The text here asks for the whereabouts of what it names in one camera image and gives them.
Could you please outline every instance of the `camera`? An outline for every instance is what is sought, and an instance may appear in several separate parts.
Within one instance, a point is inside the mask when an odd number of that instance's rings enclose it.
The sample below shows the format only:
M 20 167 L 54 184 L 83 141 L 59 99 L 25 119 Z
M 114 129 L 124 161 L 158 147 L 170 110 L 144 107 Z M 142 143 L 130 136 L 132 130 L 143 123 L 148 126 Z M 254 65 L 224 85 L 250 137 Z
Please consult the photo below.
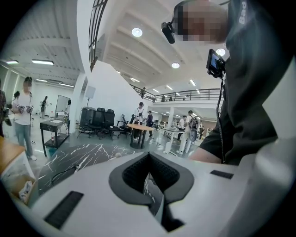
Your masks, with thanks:
M 225 61 L 213 49 L 209 50 L 206 68 L 209 75 L 223 79 L 225 74 Z

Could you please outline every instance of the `person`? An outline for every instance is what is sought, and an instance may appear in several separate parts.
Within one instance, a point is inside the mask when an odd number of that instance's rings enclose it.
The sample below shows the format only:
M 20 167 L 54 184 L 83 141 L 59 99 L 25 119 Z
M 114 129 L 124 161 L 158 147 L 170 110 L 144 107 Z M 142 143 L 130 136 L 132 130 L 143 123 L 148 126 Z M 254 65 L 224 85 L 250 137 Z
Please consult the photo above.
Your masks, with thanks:
M 193 111 L 192 110 L 189 110 L 188 111 L 188 116 L 186 118 L 186 121 L 185 121 L 185 132 L 183 134 L 183 137 L 182 137 L 182 140 L 181 140 L 181 144 L 180 144 L 180 149 L 177 151 L 177 153 L 179 154 L 183 154 L 183 151 L 185 149 L 185 145 L 186 145 L 186 141 L 187 141 L 187 147 L 186 147 L 186 150 L 185 152 L 187 153 L 189 151 L 189 148 L 190 148 L 190 145 L 191 145 L 191 141 L 189 140 L 189 134 L 190 134 L 190 127 L 189 127 L 189 123 L 191 121 L 191 119 L 193 118 Z
M 228 10 L 204 0 L 183 1 L 176 8 L 184 21 L 178 17 L 175 31 L 183 39 L 226 42 L 230 56 L 220 115 L 222 142 L 217 124 L 190 158 L 238 165 L 242 157 L 277 139 L 262 104 L 293 63 L 287 22 L 294 8 L 278 4 L 275 9 L 268 1 L 251 0 L 232 0 Z
M 15 132 L 18 138 L 18 143 L 25 146 L 26 141 L 26 155 L 27 158 L 36 160 L 33 155 L 31 145 L 31 113 L 33 105 L 31 104 L 31 87 L 32 78 L 26 77 L 23 83 L 23 90 L 20 91 L 19 96 L 12 102 L 12 111 L 15 113 Z
M 142 97 L 142 99 L 144 98 L 144 94 L 146 94 L 145 90 L 146 90 L 146 88 L 144 88 L 144 87 L 141 90 L 141 97 Z
M 135 124 L 140 124 L 142 125 L 143 123 L 143 112 L 144 112 L 144 103 L 143 102 L 140 102 L 139 103 L 139 107 L 135 109 Z M 139 134 L 139 130 L 136 129 L 135 130 L 135 133 L 134 133 L 134 141 L 138 141 L 139 140 L 139 137 L 140 137 L 140 134 Z
M 4 137 L 3 133 L 3 121 L 5 120 L 5 111 L 4 106 L 6 104 L 6 98 L 4 92 L 0 89 L 0 136 Z
M 184 119 L 186 120 L 186 115 L 184 115 L 179 121 L 179 125 L 178 125 L 179 131 L 184 131 Z M 181 135 L 182 135 L 182 133 L 178 134 L 177 141 L 180 141 Z
M 47 96 L 44 98 L 44 100 L 41 102 L 40 104 L 41 106 L 41 118 L 44 118 L 45 116 L 45 111 L 46 111 L 46 107 L 48 106 L 48 102 L 47 102 Z
M 152 128 L 152 125 L 153 125 L 153 115 L 152 115 L 151 110 L 149 110 L 148 113 L 149 113 L 149 115 L 148 115 L 148 119 L 146 121 L 146 126 Z M 150 134 L 149 137 L 152 137 L 152 131 L 149 131 L 149 134 Z

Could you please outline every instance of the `office chair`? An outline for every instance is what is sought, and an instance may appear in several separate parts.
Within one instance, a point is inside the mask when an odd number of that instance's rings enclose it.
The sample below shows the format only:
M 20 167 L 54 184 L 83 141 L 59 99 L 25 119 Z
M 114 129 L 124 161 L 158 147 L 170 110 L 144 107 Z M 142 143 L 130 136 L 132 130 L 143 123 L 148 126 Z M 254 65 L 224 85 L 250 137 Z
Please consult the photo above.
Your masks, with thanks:
M 113 133 L 120 130 L 120 128 L 114 126 L 114 117 L 114 110 L 108 109 L 105 112 L 105 129 L 109 131 L 111 140 L 113 140 Z
M 93 130 L 93 133 L 89 133 L 88 138 L 91 137 L 91 135 L 98 135 L 104 134 L 101 130 L 104 128 L 105 124 L 105 109 L 97 108 L 96 111 L 93 113 L 92 121 L 90 120 L 88 127 Z

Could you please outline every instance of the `wooden surface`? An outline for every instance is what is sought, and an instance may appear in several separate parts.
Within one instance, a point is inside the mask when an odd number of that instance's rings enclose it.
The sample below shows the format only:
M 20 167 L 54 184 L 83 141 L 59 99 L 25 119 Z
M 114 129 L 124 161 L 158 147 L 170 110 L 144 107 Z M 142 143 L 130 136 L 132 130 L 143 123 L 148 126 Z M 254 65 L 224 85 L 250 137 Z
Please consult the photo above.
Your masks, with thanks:
M 0 137 L 0 174 L 6 167 L 17 158 L 25 148 L 9 142 L 8 140 Z
M 143 130 L 143 131 L 153 131 L 154 129 L 151 127 L 143 126 L 143 125 L 138 125 L 138 124 L 127 124 L 128 127 L 138 129 L 138 130 Z

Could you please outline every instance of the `black t-shirt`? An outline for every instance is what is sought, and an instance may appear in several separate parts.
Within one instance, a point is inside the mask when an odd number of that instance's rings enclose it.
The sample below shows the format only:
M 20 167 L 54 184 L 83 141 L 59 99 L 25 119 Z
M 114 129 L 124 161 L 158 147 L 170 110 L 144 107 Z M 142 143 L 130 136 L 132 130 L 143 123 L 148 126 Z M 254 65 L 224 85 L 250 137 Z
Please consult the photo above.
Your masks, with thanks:
M 276 17 L 253 1 L 233 0 L 228 6 L 230 57 L 220 115 L 228 164 L 238 165 L 243 156 L 277 138 L 262 104 L 284 75 L 293 52 L 285 48 Z M 222 158 L 218 126 L 200 147 Z

